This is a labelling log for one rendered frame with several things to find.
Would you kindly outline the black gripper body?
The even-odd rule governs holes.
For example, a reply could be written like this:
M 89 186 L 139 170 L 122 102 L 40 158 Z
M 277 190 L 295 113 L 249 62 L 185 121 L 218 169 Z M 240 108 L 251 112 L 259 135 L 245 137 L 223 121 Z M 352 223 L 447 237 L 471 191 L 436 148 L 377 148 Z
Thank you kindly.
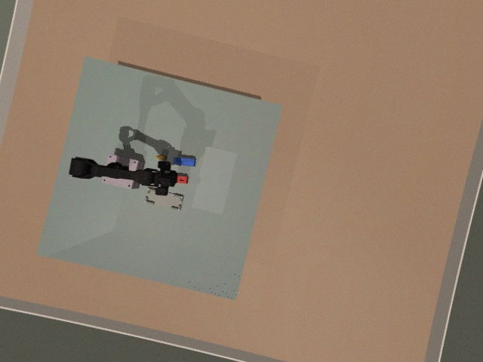
M 171 168 L 171 163 L 169 161 L 159 161 L 158 168 L 161 168 L 162 174 L 165 173 L 165 169 Z M 155 193 L 157 195 L 168 195 L 168 189 L 165 186 L 161 185 L 161 188 L 156 188 Z

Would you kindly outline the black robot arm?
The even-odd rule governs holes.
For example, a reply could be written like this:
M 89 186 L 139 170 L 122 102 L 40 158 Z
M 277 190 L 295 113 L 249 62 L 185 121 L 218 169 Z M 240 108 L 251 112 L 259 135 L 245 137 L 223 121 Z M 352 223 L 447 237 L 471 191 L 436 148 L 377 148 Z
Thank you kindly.
M 130 171 L 128 166 L 122 166 L 119 162 L 99 165 L 94 160 L 86 158 L 71 158 L 69 175 L 80 179 L 91 179 L 93 177 L 106 176 L 114 179 L 130 179 L 142 186 L 163 186 L 174 187 L 178 180 L 175 170 L 163 173 L 156 169 L 146 168 L 143 170 Z M 152 172 L 155 171 L 155 172 Z M 155 184 L 155 185 L 150 185 Z

